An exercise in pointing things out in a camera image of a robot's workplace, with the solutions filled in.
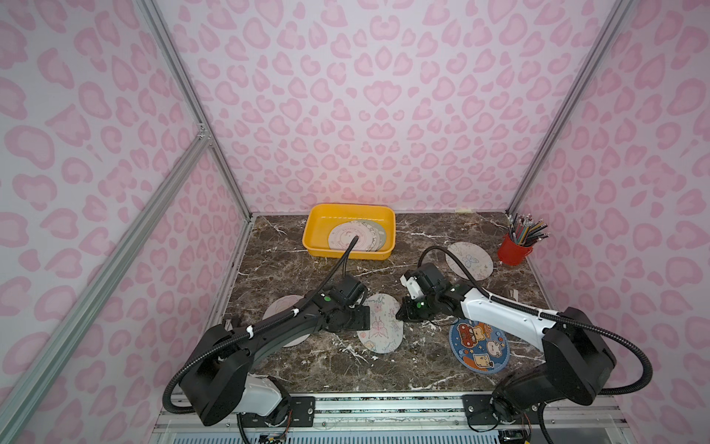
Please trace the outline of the blue cartoon coaster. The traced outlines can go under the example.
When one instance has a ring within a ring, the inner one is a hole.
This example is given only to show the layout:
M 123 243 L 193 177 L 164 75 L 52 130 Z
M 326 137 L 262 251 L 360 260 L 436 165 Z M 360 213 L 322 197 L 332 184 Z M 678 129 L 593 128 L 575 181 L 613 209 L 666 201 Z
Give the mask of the blue cartoon coaster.
M 451 326 L 449 346 L 461 364 L 482 375 L 499 373 L 510 360 L 505 332 L 475 320 L 462 319 Z

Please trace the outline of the green white flower coaster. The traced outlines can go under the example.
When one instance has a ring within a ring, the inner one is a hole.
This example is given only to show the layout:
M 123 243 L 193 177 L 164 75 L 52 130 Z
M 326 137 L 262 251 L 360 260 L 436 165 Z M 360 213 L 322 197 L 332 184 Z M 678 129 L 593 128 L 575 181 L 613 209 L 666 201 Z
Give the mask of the green white flower coaster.
M 386 230 L 379 223 L 372 220 L 364 219 L 362 223 L 367 225 L 369 229 L 371 229 L 373 236 L 375 236 L 371 250 L 380 251 L 385 246 L 386 240 L 388 239 Z

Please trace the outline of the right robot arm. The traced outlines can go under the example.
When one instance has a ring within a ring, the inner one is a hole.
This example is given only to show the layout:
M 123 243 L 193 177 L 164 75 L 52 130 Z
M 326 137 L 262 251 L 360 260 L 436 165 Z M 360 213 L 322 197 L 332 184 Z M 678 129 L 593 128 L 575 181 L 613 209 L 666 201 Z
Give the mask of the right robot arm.
M 440 314 L 480 321 L 543 353 L 543 364 L 510 374 L 495 387 L 486 413 L 500 423 L 510 424 L 532 409 L 541 416 L 545 405 L 556 401 L 588 406 L 599 395 L 631 394 L 652 381 L 654 368 L 642 349 L 593 325 L 581 310 L 556 312 L 524 305 L 486 290 L 471 274 L 452 283 L 435 264 L 425 260 L 419 260 L 416 270 L 405 272 L 400 282 L 409 294 L 397 313 L 402 322 L 431 321 Z M 609 340 L 639 360 L 639 379 L 608 387 L 606 383 L 617 365 Z

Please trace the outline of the pink floral line coaster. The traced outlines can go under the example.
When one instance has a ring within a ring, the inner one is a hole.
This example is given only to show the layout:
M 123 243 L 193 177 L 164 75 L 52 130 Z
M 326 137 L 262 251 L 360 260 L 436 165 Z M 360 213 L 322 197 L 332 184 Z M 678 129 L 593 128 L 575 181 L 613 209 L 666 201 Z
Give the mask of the pink floral line coaster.
M 403 340 L 403 322 L 396 318 L 401 308 L 399 301 L 378 293 L 369 297 L 364 305 L 370 308 L 370 327 L 358 331 L 358 339 L 372 353 L 394 353 Z

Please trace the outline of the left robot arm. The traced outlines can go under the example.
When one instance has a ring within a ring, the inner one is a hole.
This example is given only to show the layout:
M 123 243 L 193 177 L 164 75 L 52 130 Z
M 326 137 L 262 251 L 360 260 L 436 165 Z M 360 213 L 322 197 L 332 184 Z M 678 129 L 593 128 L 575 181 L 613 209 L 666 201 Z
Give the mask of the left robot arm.
M 358 240 L 352 238 L 320 284 L 291 307 L 247 327 L 208 329 L 166 385 L 164 409 L 170 414 L 197 414 L 206 427 L 230 414 L 253 414 L 276 427 L 287 420 L 292 409 L 288 391 L 273 377 L 257 377 L 251 370 L 306 335 L 368 329 L 366 286 L 346 272 Z

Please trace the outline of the pink ring bunny coaster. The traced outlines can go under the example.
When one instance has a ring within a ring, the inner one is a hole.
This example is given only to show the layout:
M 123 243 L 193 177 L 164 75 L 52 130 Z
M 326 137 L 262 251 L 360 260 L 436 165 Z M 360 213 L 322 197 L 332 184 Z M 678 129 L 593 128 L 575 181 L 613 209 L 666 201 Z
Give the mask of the pink ring bunny coaster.
M 371 252 L 379 242 L 373 229 L 361 221 L 353 220 L 337 225 L 330 231 L 327 243 L 331 250 L 345 251 L 351 242 L 358 238 L 353 250 Z

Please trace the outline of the white butterfly coaster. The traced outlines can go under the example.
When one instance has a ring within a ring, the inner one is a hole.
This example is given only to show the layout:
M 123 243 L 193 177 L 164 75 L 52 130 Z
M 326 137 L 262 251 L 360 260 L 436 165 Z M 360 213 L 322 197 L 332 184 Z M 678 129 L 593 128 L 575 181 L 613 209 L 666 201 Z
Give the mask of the white butterfly coaster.
M 476 280 L 488 279 L 493 274 L 493 260 L 481 246 L 471 242 L 455 242 L 447 249 L 458 257 Z

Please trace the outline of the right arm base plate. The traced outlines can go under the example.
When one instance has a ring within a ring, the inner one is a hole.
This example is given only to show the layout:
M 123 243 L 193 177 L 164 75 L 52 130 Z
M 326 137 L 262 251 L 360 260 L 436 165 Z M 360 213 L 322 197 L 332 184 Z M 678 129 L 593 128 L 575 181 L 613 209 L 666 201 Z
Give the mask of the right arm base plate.
M 464 394 L 461 400 L 467 424 L 476 429 L 539 424 L 536 407 L 523 410 L 511 401 L 492 394 Z

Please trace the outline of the pale pink coaster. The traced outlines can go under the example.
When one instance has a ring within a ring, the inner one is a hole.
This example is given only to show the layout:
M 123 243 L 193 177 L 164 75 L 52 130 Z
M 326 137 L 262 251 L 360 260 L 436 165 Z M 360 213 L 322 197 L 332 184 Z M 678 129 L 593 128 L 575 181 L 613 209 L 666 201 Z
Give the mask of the pale pink coaster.
M 266 320 L 271 316 L 275 316 L 276 314 L 290 309 L 293 305 L 295 305 L 295 303 L 299 303 L 299 301 L 301 301 L 302 299 L 303 297 L 299 295 L 287 295 L 277 299 L 266 309 L 263 315 L 263 320 Z M 310 334 L 302 335 L 299 338 L 285 344 L 284 348 L 290 348 L 300 345 L 303 342 L 306 342 L 308 338 L 310 338 Z

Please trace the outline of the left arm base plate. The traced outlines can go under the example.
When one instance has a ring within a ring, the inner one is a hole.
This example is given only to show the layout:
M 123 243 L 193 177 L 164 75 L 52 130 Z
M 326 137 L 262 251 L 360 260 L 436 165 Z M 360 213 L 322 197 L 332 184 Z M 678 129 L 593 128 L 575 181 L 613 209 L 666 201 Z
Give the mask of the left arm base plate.
M 315 398 L 296 396 L 281 401 L 272 414 L 242 414 L 242 425 L 255 427 L 312 427 L 314 425 Z

